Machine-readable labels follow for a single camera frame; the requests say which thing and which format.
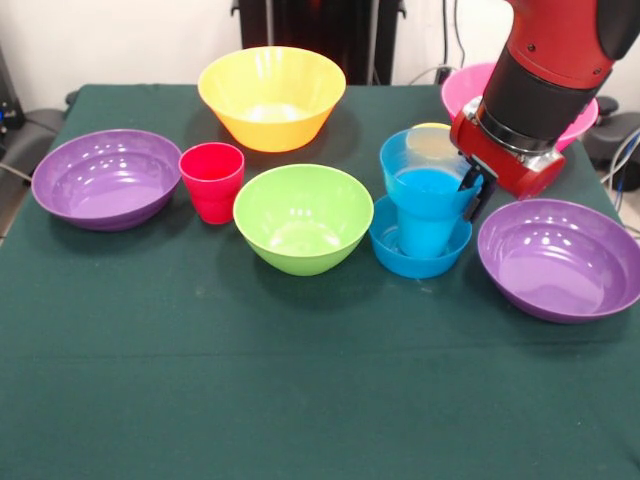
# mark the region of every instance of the light blue cup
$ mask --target light blue cup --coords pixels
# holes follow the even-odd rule
[[[449,130],[414,128],[390,137],[380,150],[387,193],[398,208],[398,245],[409,257],[443,254],[454,227],[482,178],[458,191],[470,165],[449,140]]]
[[[471,223],[458,219],[442,255],[435,258],[408,257],[398,248],[398,209],[388,196],[375,203],[369,235],[378,261],[388,270],[407,278],[433,278],[449,271],[471,240]]]

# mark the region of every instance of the cup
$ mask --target cup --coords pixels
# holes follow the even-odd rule
[[[244,179],[240,150],[220,142],[196,145],[182,154],[180,173],[203,222],[221,225],[233,219],[233,202]]]
[[[440,126],[404,130],[380,150],[385,187],[398,208],[398,245],[409,257],[440,256],[482,187],[478,177],[470,188],[458,190],[470,165],[449,134]]]

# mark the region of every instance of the plastic bowl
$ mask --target plastic bowl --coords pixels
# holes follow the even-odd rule
[[[484,93],[495,65],[495,62],[470,65],[454,72],[445,80],[442,85],[441,98],[449,112],[451,121],[455,119],[462,107]],[[556,142],[556,150],[559,152],[564,150],[571,142],[591,128],[597,118],[598,103],[593,99],[560,136]]]
[[[582,205],[508,204],[485,220],[478,251],[504,295],[543,320],[584,323],[640,298],[640,247],[611,218]]]
[[[180,181],[180,149],[142,130],[106,130],[50,152],[33,174],[36,201],[81,228],[119,231],[165,206]]]
[[[309,143],[342,98],[338,65],[309,50],[256,47],[226,55],[200,75],[200,97],[242,145],[284,152]]]
[[[398,248],[398,212],[388,196],[375,203],[375,214],[369,228],[373,251],[378,261],[388,270],[407,278],[432,278],[444,274],[454,266],[471,240],[471,224],[459,220],[444,253],[434,258],[412,258]]]
[[[355,178],[335,168],[274,168],[240,190],[236,225],[267,263],[291,275],[317,275],[342,262],[373,218],[373,200]]]

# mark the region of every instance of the white wall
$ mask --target white wall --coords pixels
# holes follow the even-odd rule
[[[398,20],[396,84],[442,61],[441,2],[405,2],[408,17]],[[0,0],[0,44],[24,107],[62,107],[64,96],[85,83],[195,83],[205,65],[241,48],[239,19],[229,16],[230,3]],[[511,20],[504,0],[460,0],[466,63],[495,60]],[[450,33],[449,61],[456,64],[460,57]],[[640,41],[616,65],[603,93],[618,98],[623,109],[640,110],[634,88],[639,83]]]

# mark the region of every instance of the purple bowl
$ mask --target purple bowl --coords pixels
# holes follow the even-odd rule
[[[506,205],[483,223],[478,251],[509,301],[550,322],[589,322],[640,297],[640,247],[611,218],[582,205]]]
[[[50,152],[33,174],[36,201],[81,228],[120,231],[164,207],[180,182],[181,151],[142,130],[106,130]]]

